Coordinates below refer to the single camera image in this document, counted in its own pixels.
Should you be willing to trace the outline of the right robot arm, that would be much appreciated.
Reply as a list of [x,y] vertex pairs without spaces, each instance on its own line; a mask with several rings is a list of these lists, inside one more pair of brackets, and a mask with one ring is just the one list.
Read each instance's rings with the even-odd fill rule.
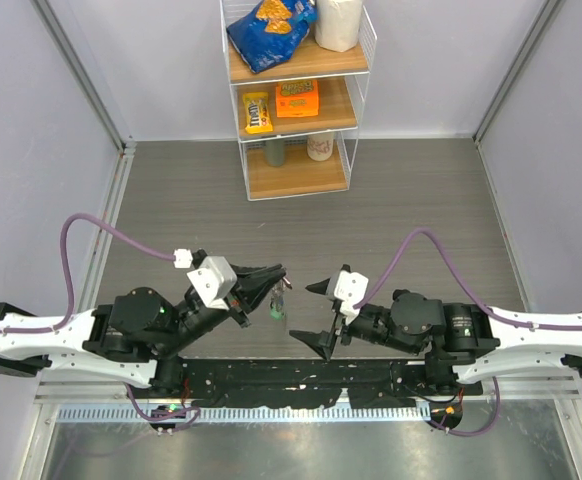
[[582,312],[538,314],[445,303],[397,290],[390,306],[356,307],[368,285],[359,273],[341,271],[308,291],[332,303],[332,326],[319,333],[293,330],[291,337],[320,358],[353,339],[424,357],[426,387],[444,394],[456,385],[535,369],[572,369],[582,378]]

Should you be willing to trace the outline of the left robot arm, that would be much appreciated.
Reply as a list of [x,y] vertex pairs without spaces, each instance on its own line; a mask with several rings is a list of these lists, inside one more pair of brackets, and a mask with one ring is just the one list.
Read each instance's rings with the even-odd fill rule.
[[180,352],[228,319],[249,326],[249,314],[286,275],[280,264],[241,267],[220,256],[194,266],[177,305],[138,287],[63,323],[0,303],[0,374],[69,371],[178,395],[185,383]]

